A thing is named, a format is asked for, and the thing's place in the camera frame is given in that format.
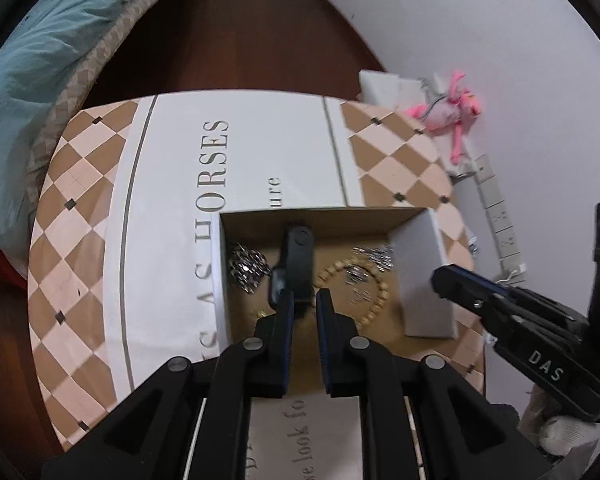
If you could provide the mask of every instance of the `gray stripe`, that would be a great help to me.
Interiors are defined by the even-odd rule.
[[[126,203],[125,203],[125,218],[122,224],[122,246],[120,247],[120,327],[122,329],[122,348],[125,353],[125,365],[126,365],[126,376],[129,379],[129,387],[131,390],[135,390],[134,377],[131,372],[131,357],[129,356],[129,344],[126,341],[126,313],[125,313],[125,256],[126,256],[126,228],[129,222],[129,206],[131,206],[131,190],[134,186],[134,180],[136,179],[136,171],[138,170],[138,161],[140,160],[140,152],[142,151],[142,145],[144,144],[144,137],[146,136],[146,130],[149,127],[149,120],[151,119],[151,113],[154,111],[155,102],[158,100],[158,96],[154,96],[154,100],[151,102],[149,112],[144,120],[144,128],[142,129],[142,135],[140,136],[140,143],[136,150],[136,158],[134,159],[134,165],[131,169],[131,178],[129,179],[129,187],[126,190]]]
[[[336,168],[338,169],[338,178],[340,179],[340,190],[342,191],[342,198],[344,199],[344,205],[349,207],[349,198],[347,197],[347,188],[344,186],[344,177],[342,175],[342,165],[340,164],[340,156],[338,155],[338,148],[336,146],[336,138],[333,134],[333,124],[331,124],[331,117],[329,115],[329,109],[327,108],[327,98],[322,96],[322,107],[324,108],[324,116],[327,119],[327,126],[329,127],[329,136],[331,137],[331,147],[333,148],[333,157],[336,160]]]

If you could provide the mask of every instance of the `electrical socket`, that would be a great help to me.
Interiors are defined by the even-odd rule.
[[[509,283],[523,282],[526,280],[526,264],[522,261],[522,254],[512,254],[500,260],[502,266],[502,277],[508,278],[509,275],[514,271],[518,270],[520,273],[516,274]]]
[[[513,227],[496,233],[495,237],[498,243],[498,253],[501,258],[506,258],[507,256],[520,252],[518,250],[518,240],[516,239],[515,232],[513,232]]]
[[[500,202],[499,204],[488,207],[487,216],[489,218],[489,222],[491,223],[491,230],[494,233],[512,227],[513,225],[509,219],[509,215],[507,214],[507,208],[505,207],[504,202]]]
[[[480,190],[480,196],[482,197],[482,203],[485,208],[499,204],[504,200],[495,176],[492,176],[489,180],[485,180],[481,183],[478,186],[478,190]]]
[[[478,183],[484,182],[485,180],[489,180],[492,176],[495,175],[495,173],[493,173],[493,170],[491,169],[489,157],[486,155],[481,155],[475,159],[475,167],[477,169],[475,179],[478,181]]]

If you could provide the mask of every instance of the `silver bolt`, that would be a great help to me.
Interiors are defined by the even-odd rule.
[[[440,370],[445,365],[445,360],[439,355],[428,355],[424,358],[424,364],[434,370]]]
[[[171,372],[181,372],[189,366],[189,360],[186,357],[172,357],[167,362],[167,367]]]
[[[356,350],[364,350],[365,348],[369,348],[369,339],[366,337],[362,337],[361,335],[353,336],[349,340],[349,344],[351,348],[355,348]]]
[[[263,345],[264,343],[259,337],[248,337],[242,342],[242,346],[247,350],[260,350]]]

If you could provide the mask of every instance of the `checkered fabric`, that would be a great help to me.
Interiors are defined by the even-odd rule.
[[[138,103],[78,113],[46,174],[29,259],[29,329],[46,409],[65,449],[116,405],[102,315],[116,168]]]
[[[438,150],[424,125],[399,111],[359,102],[342,104],[342,115],[351,131],[365,205],[376,207],[430,207],[436,211],[440,234],[450,263],[473,269],[468,237],[453,187]],[[478,391],[484,386],[482,326],[477,316],[456,306],[457,340],[432,342],[420,359],[438,353]]]

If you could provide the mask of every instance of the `wooden floor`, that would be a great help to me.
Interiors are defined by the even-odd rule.
[[[363,68],[382,70],[325,0],[160,0],[104,68],[84,107],[211,88],[355,99]]]

